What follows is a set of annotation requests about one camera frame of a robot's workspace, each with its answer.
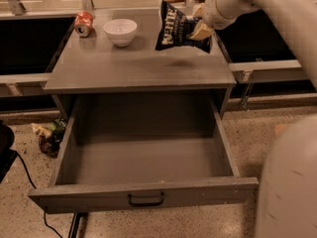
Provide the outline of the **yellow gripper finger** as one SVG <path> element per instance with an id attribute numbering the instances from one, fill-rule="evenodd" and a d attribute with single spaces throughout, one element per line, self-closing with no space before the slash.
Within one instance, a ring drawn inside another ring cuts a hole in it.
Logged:
<path id="1" fill-rule="evenodd" d="M 203 3 L 194 7 L 192 17 L 193 18 L 201 18 L 202 17 L 202 10 L 203 10 Z"/>
<path id="2" fill-rule="evenodd" d="M 200 20 L 193 32 L 189 35 L 190 40 L 202 41 L 206 38 L 209 38 L 214 33 L 214 29 L 208 26 L 203 20 Z"/>

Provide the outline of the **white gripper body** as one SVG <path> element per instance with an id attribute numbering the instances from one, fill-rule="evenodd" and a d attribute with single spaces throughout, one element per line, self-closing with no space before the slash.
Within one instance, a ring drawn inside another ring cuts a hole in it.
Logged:
<path id="1" fill-rule="evenodd" d="M 235 22 L 235 19 L 227 19 L 220 13 L 217 0 L 205 0 L 202 7 L 202 19 L 207 26 L 215 30 L 223 30 Z"/>

